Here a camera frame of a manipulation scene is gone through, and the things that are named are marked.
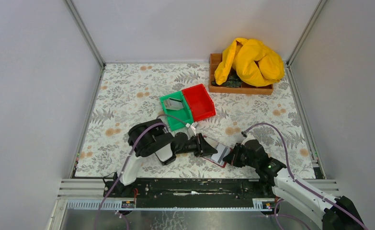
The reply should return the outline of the green plastic bin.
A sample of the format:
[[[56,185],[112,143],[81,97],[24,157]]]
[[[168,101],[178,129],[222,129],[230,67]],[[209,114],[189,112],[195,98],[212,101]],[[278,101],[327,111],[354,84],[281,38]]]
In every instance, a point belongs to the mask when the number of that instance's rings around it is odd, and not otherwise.
[[[179,100],[182,103],[183,108],[181,110],[171,110],[171,109],[166,108],[164,101],[169,99],[169,98]],[[175,118],[178,118],[181,121],[183,121],[185,123],[188,123],[188,124],[192,124],[194,122],[192,112],[191,112],[191,110],[190,110],[190,108],[187,104],[187,101],[186,101],[186,99],[185,99],[185,97],[184,97],[184,95],[181,91],[177,91],[177,92],[168,94],[166,96],[162,96],[162,97],[159,98],[159,100],[161,102],[161,106],[162,106],[162,109],[163,109],[165,114],[171,115]],[[168,120],[168,124],[169,124],[169,127],[170,127],[171,131],[176,131],[178,129],[181,129],[181,128],[185,127],[185,123],[183,123],[183,122],[181,122],[181,121],[179,121],[175,118],[172,118],[172,117],[169,117],[169,116],[166,116],[166,118]]]

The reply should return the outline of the red plastic bin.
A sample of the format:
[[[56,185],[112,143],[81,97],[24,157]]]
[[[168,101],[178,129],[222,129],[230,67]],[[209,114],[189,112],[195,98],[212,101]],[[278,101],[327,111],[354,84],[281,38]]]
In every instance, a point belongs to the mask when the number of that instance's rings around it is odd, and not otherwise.
[[[216,115],[214,102],[203,84],[182,90],[194,121],[201,121]]]

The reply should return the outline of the red leather card holder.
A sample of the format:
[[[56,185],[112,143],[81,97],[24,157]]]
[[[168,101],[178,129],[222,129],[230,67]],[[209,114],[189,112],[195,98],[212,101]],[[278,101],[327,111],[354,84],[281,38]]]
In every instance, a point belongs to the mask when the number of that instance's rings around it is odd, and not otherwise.
[[[232,148],[207,136],[204,136],[204,139],[217,150],[217,153],[212,154],[211,156],[205,156],[204,159],[218,165],[221,168],[225,168],[227,163],[223,161],[223,158],[232,151]]]

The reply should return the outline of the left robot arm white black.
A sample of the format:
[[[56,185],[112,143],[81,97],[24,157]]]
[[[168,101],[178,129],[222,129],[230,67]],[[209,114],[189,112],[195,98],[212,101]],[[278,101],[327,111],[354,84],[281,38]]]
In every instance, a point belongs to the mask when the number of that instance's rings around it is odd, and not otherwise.
[[[201,133],[196,133],[195,123],[185,123],[190,136],[178,132],[173,135],[161,119],[140,123],[128,132],[128,144],[131,146],[123,166],[114,174],[114,182],[122,186],[136,181],[141,167],[140,161],[156,155],[163,165],[176,160],[178,154],[192,153],[196,157],[206,157],[217,153]]]

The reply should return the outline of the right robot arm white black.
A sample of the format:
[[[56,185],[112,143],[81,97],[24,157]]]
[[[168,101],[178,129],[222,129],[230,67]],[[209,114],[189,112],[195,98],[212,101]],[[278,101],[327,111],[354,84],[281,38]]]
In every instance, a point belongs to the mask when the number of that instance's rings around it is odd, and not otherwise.
[[[269,157],[255,139],[237,143],[223,161],[235,167],[254,168],[260,181],[271,188],[275,196],[303,212],[322,230],[367,228],[349,198],[337,198],[295,177],[287,165]]]

